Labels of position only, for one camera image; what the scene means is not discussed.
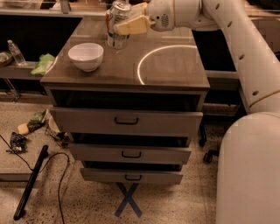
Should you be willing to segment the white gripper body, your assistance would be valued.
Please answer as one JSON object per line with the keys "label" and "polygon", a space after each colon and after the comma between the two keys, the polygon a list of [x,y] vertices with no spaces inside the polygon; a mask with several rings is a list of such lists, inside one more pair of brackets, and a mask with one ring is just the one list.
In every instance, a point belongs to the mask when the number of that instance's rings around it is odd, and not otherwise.
{"label": "white gripper body", "polygon": [[150,0],[147,13],[152,30],[165,32],[174,28],[173,0]]}

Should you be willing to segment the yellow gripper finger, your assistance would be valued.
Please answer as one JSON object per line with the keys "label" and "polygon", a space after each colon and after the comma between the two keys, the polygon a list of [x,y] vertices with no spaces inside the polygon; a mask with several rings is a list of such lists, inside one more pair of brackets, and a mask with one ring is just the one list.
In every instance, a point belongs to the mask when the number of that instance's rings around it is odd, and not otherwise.
{"label": "yellow gripper finger", "polygon": [[146,14],[148,4],[146,2],[138,3],[132,6],[131,13],[132,14]]}
{"label": "yellow gripper finger", "polygon": [[125,19],[113,26],[115,33],[126,36],[130,34],[146,33],[151,27],[151,21],[148,17],[142,15]]}

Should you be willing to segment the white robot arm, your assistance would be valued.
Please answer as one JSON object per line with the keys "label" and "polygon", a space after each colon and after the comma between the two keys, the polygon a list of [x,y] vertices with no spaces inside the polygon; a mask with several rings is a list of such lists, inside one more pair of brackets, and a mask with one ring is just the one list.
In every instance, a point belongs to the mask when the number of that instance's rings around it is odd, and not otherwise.
{"label": "white robot arm", "polygon": [[218,28],[227,41],[249,112],[220,145],[216,224],[280,224],[280,62],[241,0],[150,0],[114,25],[120,35]]}

